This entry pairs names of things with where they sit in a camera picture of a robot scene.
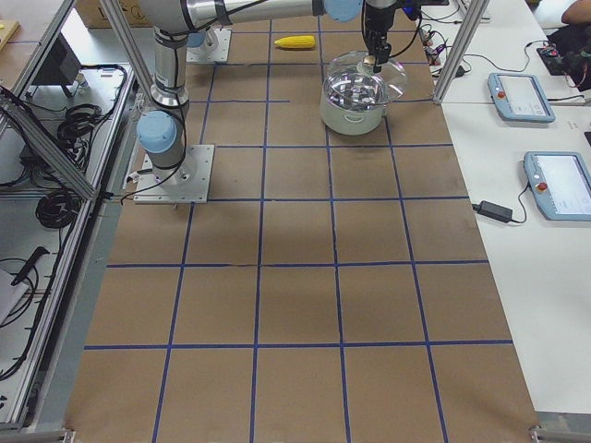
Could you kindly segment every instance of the person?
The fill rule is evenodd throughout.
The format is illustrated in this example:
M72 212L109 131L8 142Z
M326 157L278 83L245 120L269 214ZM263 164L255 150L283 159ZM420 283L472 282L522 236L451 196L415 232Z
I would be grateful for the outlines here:
M563 13L567 26L548 36L562 56L564 72L580 91L591 89L591 0L576 0Z
M576 0L562 13L561 20L566 25L591 24L591 0Z

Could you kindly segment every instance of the brown cardboard surface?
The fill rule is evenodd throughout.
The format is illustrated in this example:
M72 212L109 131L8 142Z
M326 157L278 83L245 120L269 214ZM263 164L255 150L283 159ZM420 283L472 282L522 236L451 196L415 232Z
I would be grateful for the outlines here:
M140 426L157 443L528 442L536 416L441 108L397 102L370 134L327 131L320 44L330 60L358 31L319 19L319 49L286 54L273 39L314 20L265 23L235 33L229 66L189 69L189 144L216 144L210 201L126 203L91 326L105 351L87 352L66 423L84 443L148 441ZM407 100L428 97L420 44L405 57ZM130 379L135 346L152 365L169 351L160 378ZM108 378L132 418L102 429Z
M40 42L64 0L2 0L0 18L17 20L19 27L10 42Z
M138 0L119 0L129 26L149 28L150 22L139 8ZM99 0L78 0L76 10L87 28L111 28Z
M32 57L37 43L7 44L0 54L0 84L12 90L20 73Z

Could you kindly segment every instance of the white table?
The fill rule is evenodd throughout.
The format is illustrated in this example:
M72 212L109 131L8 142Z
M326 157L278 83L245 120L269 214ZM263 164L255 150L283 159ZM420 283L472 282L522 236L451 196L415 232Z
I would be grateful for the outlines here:
M516 219L527 151L576 150L591 166L589 108L555 108L544 127L507 125L493 105L443 110L472 201L513 208ZM524 197L524 225L476 217L525 380L536 411L591 413L591 222L547 221Z
M455 0L450 0L448 6L425 7L425 12L434 18L450 15L457 9ZM490 23L481 23L470 42L467 54L481 54L492 60L497 66L519 70L525 66L527 58L524 54L526 44L546 39L544 31L534 19L532 12L524 0L490 0L488 11L491 15ZM444 21L462 20L462 15L446 18ZM439 31L453 45L453 40L460 29L459 24L439 23L427 21L434 30ZM435 43L441 43L436 37ZM569 87L566 77L551 76L539 58L536 48L542 43L534 43L527 48L531 61L524 71L525 74L537 76L546 96L559 99L579 94L577 89ZM502 72L480 57L467 56L465 60L472 66L472 71L462 78L452 82L444 102L448 103L490 103L490 93L487 87L488 74Z

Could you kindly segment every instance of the pot handle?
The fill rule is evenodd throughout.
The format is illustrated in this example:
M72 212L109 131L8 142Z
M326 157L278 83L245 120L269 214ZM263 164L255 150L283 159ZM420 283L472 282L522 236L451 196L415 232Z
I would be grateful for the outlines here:
M353 123L353 124L362 123L366 119L366 117L364 115L348 114L348 113L344 113L343 117L347 122Z

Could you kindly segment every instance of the metal base plate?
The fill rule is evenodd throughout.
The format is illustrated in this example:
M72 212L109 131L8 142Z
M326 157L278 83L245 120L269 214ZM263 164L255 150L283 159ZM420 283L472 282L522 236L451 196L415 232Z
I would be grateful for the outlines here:
M232 38L231 30L213 30L218 38L218 47L213 51L207 49L198 49L196 53L192 53L190 48L187 49L187 63L195 65L209 65L213 63L226 63L228 55L230 54L230 39Z
M179 186L156 186L146 191L137 193L133 199L138 204L163 204L177 203L206 203L210 191L211 166L213 165L213 145L194 145L187 148L190 155L197 162L197 172L187 183ZM151 161L146 156L142 165L143 169L151 168ZM157 185L153 174L141 175L138 181L138 189L146 189Z

